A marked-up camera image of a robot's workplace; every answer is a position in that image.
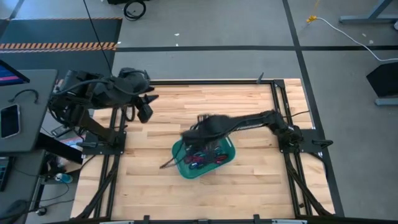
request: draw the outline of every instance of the mouse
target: mouse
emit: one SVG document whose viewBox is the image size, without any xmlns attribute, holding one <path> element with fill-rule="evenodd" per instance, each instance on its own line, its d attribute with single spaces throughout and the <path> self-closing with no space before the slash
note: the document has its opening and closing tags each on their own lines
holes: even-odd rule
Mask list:
<svg viewBox="0 0 398 224">
<path fill-rule="evenodd" d="M 2 217 L 8 217 L 11 216 L 10 218 L 7 218 L 3 220 L 5 223 L 14 223 L 15 221 L 18 220 L 18 218 L 22 215 L 27 210 L 27 205 L 28 202 L 25 200 L 16 200 L 8 208 L 6 211 L 4 211 L 2 214 L 0 214 L 0 219 Z"/>
</svg>

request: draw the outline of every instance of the white cable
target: white cable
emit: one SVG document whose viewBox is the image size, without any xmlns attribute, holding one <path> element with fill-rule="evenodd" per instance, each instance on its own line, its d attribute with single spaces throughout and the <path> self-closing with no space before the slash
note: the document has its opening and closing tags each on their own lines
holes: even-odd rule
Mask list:
<svg viewBox="0 0 398 224">
<path fill-rule="evenodd" d="M 378 61 L 380 62 L 388 62 L 388 61 L 392 61 L 392 60 L 398 60 L 398 58 L 389 58 L 389 59 L 379 59 L 371 49 L 369 49 L 366 45 L 359 43 L 358 41 L 354 40 L 352 37 L 350 37 L 348 34 L 346 34 L 345 32 L 337 29 L 336 27 L 334 27 L 333 25 L 331 25 L 328 21 L 326 21 L 326 19 L 321 18 L 321 17 L 317 17 L 317 19 L 322 20 L 323 22 L 326 22 L 326 24 L 328 24 L 331 28 L 337 30 L 338 32 L 341 32 L 342 34 L 344 34 L 346 37 L 348 37 L 349 39 L 351 39 L 354 43 L 359 44 L 360 46 L 364 47 L 366 50 L 368 50 L 374 58 L 376 58 Z"/>
</svg>

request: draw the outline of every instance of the keyboard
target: keyboard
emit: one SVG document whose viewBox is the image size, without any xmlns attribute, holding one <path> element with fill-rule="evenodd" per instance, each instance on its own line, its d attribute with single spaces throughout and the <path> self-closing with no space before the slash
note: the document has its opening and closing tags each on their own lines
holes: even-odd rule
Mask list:
<svg viewBox="0 0 398 224">
<path fill-rule="evenodd" d="M 0 192 L 6 189 L 7 179 L 11 172 L 13 157 L 0 157 Z"/>
</svg>

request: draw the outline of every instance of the smartphone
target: smartphone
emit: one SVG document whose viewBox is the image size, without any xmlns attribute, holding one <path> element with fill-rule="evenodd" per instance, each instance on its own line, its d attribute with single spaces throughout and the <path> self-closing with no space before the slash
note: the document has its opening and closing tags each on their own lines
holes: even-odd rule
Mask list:
<svg viewBox="0 0 398 224">
<path fill-rule="evenodd" d="M 0 111 L 0 136 L 9 138 L 21 131 L 21 114 L 19 105 L 11 105 Z"/>
</svg>

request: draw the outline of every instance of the hazard tape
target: hazard tape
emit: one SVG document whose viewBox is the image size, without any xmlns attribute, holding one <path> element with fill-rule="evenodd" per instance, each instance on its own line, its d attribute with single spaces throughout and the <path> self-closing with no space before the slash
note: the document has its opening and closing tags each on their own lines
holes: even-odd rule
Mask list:
<svg viewBox="0 0 398 224">
<path fill-rule="evenodd" d="M 101 42 L 104 50 L 116 46 L 114 42 Z M 98 42 L 74 42 L 74 43 L 8 43 L 0 44 L 4 50 L 35 50 L 35 49 L 97 49 L 101 50 Z"/>
<path fill-rule="evenodd" d="M 89 19 L 88 17 L 78 17 L 78 18 L 18 18 L 12 20 L 82 20 L 82 19 Z M 122 17 L 96 17 L 91 19 L 123 19 Z"/>
<path fill-rule="evenodd" d="M 0 50 L 1 53 L 37 53 L 37 52 L 73 52 L 73 51 L 89 51 L 89 50 L 101 50 L 101 47 L 90 47 L 90 48 L 75 48 L 75 49 L 36 49 L 36 50 Z M 103 50 L 116 50 L 116 47 L 103 47 Z"/>
</svg>

